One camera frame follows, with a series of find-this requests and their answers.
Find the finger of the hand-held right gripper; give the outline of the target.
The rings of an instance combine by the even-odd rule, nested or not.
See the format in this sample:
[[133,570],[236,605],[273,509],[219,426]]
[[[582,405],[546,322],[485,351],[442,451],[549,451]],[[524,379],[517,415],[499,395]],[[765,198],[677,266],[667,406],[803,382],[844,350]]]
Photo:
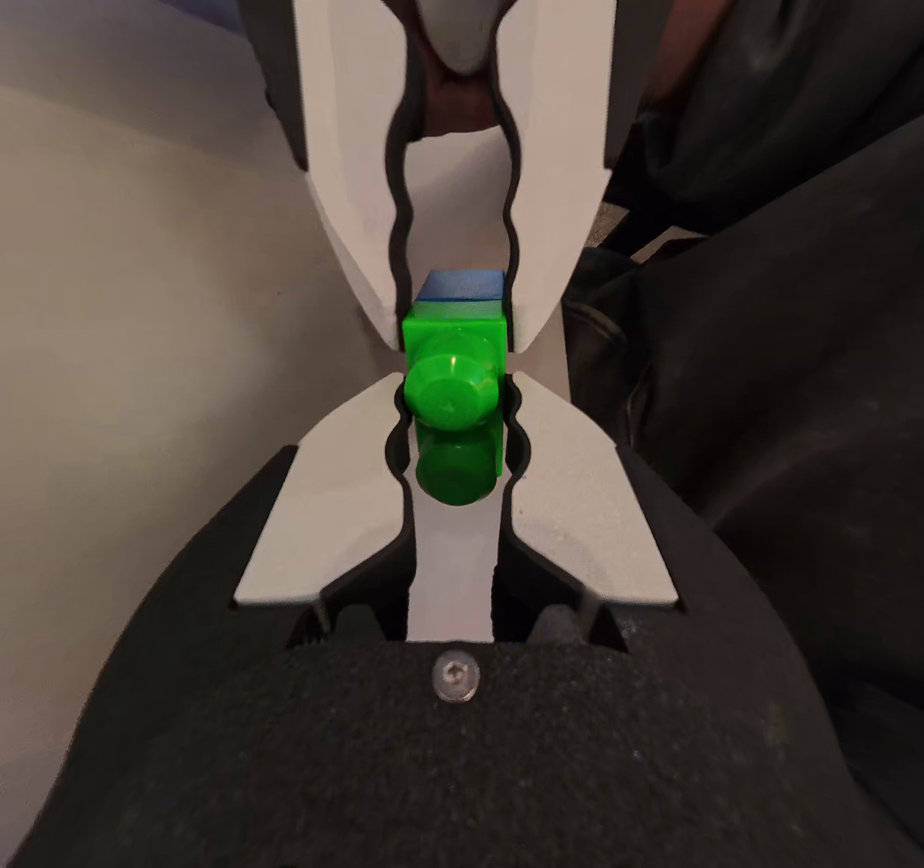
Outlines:
[[360,307],[397,350],[389,240],[398,208],[386,143],[406,90],[407,34],[382,0],[293,0],[293,7],[308,190]]
[[519,147],[511,220],[514,351],[535,340],[584,248],[609,171],[604,141],[616,0],[517,0],[496,32]]

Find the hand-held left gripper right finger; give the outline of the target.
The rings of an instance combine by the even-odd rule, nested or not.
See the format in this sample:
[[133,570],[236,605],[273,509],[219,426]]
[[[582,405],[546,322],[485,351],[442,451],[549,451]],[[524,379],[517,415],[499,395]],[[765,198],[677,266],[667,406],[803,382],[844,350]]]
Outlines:
[[679,595],[614,441],[523,372],[504,377],[505,461],[494,636],[526,638],[552,606],[584,638],[617,638],[610,608]]

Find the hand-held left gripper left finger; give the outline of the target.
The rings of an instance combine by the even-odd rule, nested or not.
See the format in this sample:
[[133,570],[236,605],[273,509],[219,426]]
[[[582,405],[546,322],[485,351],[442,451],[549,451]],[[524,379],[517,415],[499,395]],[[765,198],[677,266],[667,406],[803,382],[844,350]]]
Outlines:
[[358,393],[302,437],[234,593],[239,606],[317,601],[413,520],[404,376]]

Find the green two-stud toy block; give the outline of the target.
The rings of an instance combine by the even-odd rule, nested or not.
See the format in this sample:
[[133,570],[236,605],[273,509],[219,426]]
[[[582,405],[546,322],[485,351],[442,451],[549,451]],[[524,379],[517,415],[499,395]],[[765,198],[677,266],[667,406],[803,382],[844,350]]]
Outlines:
[[418,441],[416,479],[442,504],[478,502],[502,475],[502,302],[418,301],[403,321],[403,340],[403,394]]

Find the blue single-stud toy block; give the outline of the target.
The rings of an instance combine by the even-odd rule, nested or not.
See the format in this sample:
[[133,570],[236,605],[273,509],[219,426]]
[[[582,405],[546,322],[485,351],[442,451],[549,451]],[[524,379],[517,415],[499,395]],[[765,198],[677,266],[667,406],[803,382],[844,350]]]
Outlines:
[[432,270],[416,302],[490,302],[503,296],[505,273],[495,269]]

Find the person's right forearm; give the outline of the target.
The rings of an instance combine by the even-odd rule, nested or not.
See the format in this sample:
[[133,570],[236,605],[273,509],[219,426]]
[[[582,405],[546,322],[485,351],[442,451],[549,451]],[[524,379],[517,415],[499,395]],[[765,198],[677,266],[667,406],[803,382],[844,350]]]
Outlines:
[[672,99],[689,81],[735,0],[674,0],[653,61],[645,104]]

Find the grey desk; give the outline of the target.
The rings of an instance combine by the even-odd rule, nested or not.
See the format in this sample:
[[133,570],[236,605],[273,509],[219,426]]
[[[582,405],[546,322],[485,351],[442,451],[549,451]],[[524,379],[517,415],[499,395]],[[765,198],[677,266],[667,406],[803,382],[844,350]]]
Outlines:
[[2,0],[3,863],[177,556],[385,372],[352,299],[233,0]]

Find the person's right hand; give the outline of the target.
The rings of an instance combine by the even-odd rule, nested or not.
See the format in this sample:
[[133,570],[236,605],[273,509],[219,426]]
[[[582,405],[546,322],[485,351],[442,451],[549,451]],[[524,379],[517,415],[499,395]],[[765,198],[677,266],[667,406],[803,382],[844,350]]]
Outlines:
[[488,62],[461,74],[433,50],[425,36],[418,38],[423,66],[422,138],[488,130],[497,124]]

